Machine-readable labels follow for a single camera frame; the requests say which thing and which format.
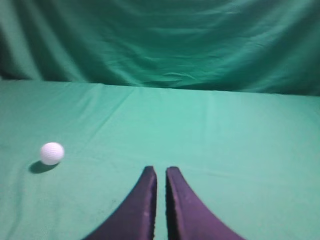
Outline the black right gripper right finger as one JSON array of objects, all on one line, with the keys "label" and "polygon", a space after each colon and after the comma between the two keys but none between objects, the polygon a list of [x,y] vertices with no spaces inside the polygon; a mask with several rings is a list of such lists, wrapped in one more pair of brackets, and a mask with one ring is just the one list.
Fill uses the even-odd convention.
[{"label": "black right gripper right finger", "polygon": [[180,169],[166,169],[165,202],[169,240],[242,240],[198,198]]}]

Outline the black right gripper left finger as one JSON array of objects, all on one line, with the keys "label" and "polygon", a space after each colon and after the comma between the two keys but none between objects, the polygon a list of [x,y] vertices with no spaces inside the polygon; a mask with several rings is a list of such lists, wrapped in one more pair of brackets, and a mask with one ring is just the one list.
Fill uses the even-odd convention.
[{"label": "black right gripper left finger", "polygon": [[117,209],[86,240],[152,240],[157,208],[157,175],[146,166]]}]

